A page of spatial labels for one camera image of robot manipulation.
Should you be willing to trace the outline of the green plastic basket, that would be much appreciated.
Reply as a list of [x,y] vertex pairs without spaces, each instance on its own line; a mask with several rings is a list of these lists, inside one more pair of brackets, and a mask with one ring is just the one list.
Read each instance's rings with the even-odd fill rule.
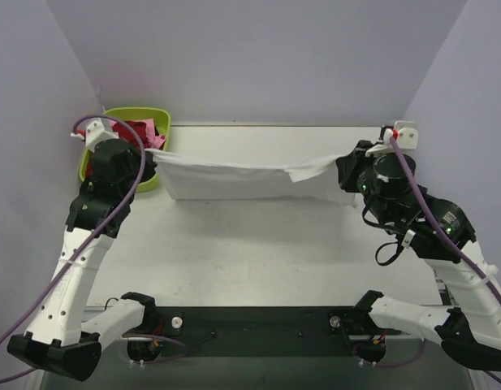
[[[132,125],[141,138],[146,149],[166,150],[170,134],[171,116],[163,109],[154,107],[116,107],[104,112],[106,115],[121,119]],[[115,121],[110,121],[113,130],[119,130],[120,137],[138,147],[133,135]],[[78,177],[84,181],[92,173],[90,156],[93,153],[86,150],[80,160]],[[159,178],[155,170],[152,173],[144,173],[143,178],[136,190],[137,193],[145,193],[155,189],[159,184]]]

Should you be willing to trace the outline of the white t shirt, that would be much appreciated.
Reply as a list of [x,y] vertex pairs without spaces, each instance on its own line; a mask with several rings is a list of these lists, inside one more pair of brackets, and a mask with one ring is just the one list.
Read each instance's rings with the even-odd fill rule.
[[337,157],[282,165],[215,163],[150,149],[157,174],[175,201],[236,201],[307,198],[356,206],[355,195],[339,187]]

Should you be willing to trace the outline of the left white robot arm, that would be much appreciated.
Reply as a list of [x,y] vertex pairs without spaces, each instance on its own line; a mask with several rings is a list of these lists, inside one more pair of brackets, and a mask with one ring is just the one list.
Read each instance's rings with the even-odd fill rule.
[[133,184],[145,168],[141,151],[122,139],[101,141],[70,206],[63,248],[46,297],[38,300],[32,322],[7,343],[9,354],[32,368],[85,381],[113,341],[157,326],[155,300],[128,292],[97,317],[84,309],[103,258],[116,239],[134,198]]

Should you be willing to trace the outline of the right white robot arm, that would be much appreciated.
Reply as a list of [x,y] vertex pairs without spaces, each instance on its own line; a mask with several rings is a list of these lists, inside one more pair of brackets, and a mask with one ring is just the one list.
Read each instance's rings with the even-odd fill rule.
[[374,155],[370,141],[337,158],[339,187],[359,193],[372,228],[395,237],[396,251],[411,249],[452,295],[452,305],[423,306],[369,290],[354,306],[378,329],[434,342],[470,370],[501,372],[501,287],[498,270],[484,261],[473,225],[454,202],[434,197],[414,178],[415,161],[391,151]]

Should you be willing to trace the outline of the pink t shirt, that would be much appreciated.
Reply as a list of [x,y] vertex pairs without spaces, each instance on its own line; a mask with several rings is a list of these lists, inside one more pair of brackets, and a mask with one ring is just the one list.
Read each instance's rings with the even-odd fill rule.
[[[157,121],[156,119],[126,120],[141,139],[145,149],[162,150],[166,144],[166,133],[168,131],[167,121]],[[127,141],[130,145],[138,147],[136,138],[123,125],[114,120],[109,120],[113,132],[119,135],[121,139]]]

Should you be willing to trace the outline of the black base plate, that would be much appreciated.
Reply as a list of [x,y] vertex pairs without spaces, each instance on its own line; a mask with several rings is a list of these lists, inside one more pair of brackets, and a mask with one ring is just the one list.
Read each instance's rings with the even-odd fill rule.
[[346,357],[355,340],[393,333],[351,306],[160,306],[158,314],[153,332],[166,339],[126,341],[129,360]]

